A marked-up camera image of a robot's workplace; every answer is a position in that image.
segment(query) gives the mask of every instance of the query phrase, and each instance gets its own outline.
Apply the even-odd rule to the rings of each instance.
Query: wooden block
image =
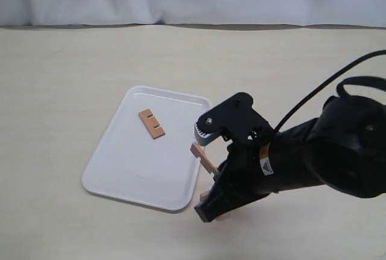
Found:
[[[157,139],[165,135],[165,131],[160,126],[157,118],[154,117],[150,109],[146,109],[144,111],[139,112],[139,117],[145,124],[147,130],[150,132],[153,139]]]
[[[218,172],[217,168],[212,165],[210,160],[205,156],[203,149],[195,142],[192,144],[191,152],[195,157],[199,157],[201,159],[200,163],[209,174]]]
[[[203,192],[203,193],[200,195],[200,202],[202,203],[203,201],[206,201],[208,195],[209,195],[209,191]]]

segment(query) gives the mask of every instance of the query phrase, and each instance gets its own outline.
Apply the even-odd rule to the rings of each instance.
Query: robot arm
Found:
[[[252,109],[253,98],[237,93],[201,115],[198,144],[221,136],[232,141],[228,157],[214,174],[207,199],[195,210],[204,222],[269,194],[328,185],[340,192],[372,198],[386,192],[386,106],[349,95],[344,85],[386,92],[386,80],[351,77],[337,86],[319,118],[278,132]]]

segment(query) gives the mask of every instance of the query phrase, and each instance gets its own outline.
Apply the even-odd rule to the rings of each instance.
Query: white tray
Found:
[[[177,211],[191,201],[199,161],[191,154],[194,123],[209,110],[207,98],[136,86],[119,105],[88,163],[89,192]],[[153,139],[138,113],[151,109],[166,135]]]

